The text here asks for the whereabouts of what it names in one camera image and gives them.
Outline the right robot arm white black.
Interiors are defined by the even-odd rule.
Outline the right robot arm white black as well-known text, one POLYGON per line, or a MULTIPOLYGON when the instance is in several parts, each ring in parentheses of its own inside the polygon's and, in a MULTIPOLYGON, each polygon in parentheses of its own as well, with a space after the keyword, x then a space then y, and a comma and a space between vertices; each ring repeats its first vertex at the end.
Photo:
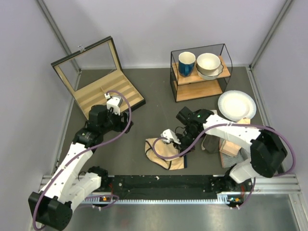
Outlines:
POLYGON ((176 116, 184 125, 182 134, 167 136, 180 151, 188 151, 202 132, 230 141, 250 153, 250 157, 233 165, 225 174, 225 186, 237 190, 244 181, 263 176, 272 178, 287 156, 279 135, 272 128, 235 124, 206 109, 191 111, 183 107, 176 116))

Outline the beige underwear navy trim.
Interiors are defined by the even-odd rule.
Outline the beige underwear navy trim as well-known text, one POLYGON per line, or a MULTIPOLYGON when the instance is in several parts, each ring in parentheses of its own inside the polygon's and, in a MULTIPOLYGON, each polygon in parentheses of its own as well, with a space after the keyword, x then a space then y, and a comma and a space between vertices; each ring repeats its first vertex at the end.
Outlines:
POLYGON ((153 145, 156 138, 149 138, 145 140, 145 155, 153 163, 161 166, 166 170, 180 170, 187 168, 186 156, 176 157, 172 159, 165 159, 165 157, 172 157, 179 154, 172 143, 165 143, 159 140, 153 145))

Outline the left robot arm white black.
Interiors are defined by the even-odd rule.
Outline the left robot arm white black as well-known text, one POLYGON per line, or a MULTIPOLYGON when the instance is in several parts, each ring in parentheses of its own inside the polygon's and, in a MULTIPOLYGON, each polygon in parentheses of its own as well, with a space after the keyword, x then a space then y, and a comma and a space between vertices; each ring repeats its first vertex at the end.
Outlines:
POLYGON ((58 231, 65 229, 77 207, 95 190, 109 186, 107 172, 92 167, 78 183, 75 179, 97 148, 116 141, 128 133, 133 122, 132 110, 121 112, 114 103, 95 105, 89 118, 74 136, 64 160, 47 184, 39 192, 32 192, 28 204, 34 230, 37 223, 58 231))

